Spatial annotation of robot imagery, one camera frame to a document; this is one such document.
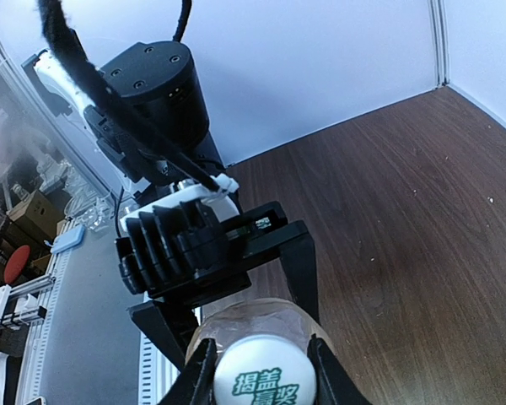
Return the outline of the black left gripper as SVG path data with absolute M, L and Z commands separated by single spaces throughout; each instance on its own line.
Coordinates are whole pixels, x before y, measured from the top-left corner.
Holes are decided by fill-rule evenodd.
M 319 323 L 315 243 L 307 234 L 304 222 L 288 221 L 279 202 L 225 220 L 198 199 L 130 217 L 116 239 L 121 280 L 132 294 L 167 302 L 134 305 L 129 315 L 183 371 L 199 322 L 178 304 L 207 304 L 245 289 L 248 271 L 280 258 L 293 302 Z

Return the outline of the light blue box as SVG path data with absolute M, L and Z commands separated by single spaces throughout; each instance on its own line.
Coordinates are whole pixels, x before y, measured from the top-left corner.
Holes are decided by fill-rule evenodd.
M 51 244 L 51 254 L 56 255 L 78 246 L 83 241 L 85 232 L 86 227 L 80 224 L 59 235 Z

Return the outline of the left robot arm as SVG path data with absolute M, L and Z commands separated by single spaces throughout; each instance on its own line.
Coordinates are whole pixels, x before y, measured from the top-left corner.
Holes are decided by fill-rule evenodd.
M 77 111 L 103 155 L 149 186 L 116 239 L 123 283 L 148 300 L 129 310 L 137 328 L 183 368 L 193 311 L 250 286 L 249 271 L 279 260 L 293 301 L 319 315 L 315 244 L 278 202 L 244 211 L 209 131 L 189 48 L 137 43 L 92 78 L 85 59 L 60 63 L 44 50 L 23 70 L 51 112 Z

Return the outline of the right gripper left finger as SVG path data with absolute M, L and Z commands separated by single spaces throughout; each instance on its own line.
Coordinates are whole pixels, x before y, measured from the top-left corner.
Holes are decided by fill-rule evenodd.
M 213 380 L 217 359 L 215 340 L 203 339 L 158 405 L 215 404 Z

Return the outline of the white tea bottle cap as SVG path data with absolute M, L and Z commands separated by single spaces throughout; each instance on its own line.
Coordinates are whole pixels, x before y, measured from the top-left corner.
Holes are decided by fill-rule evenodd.
M 217 363 L 213 397 L 217 404 L 315 402 L 315 369 L 305 351 L 283 337 L 253 335 L 229 346 Z

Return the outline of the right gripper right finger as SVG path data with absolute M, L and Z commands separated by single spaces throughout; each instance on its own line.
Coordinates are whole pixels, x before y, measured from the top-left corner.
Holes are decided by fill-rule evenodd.
M 313 334 L 307 355 L 315 370 L 315 405 L 371 405 L 324 338 Z

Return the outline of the amber tea bottle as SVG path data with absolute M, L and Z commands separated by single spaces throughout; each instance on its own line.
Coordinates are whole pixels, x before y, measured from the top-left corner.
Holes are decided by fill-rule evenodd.
M 229 346 L 242 338 L 261 334 L 286 338 L 306 355 L 313 334 L 324 338 L 330 348 L 334 347 L 327 332 L 299 306 L 287 300 L 262 298 L 239 302 L 206 318 L 195 330 L 186 357 L 193 355 L 203 339 L 212 338 L 217 346 L 217 367 Z

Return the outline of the red round stool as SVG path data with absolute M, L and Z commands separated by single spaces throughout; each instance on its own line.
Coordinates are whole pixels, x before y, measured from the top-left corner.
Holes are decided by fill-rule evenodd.
M 4 282 L 12 285 L 23 273 L 30 260 L 30 246 L 17 248 L 8 259 L 4 268 Z

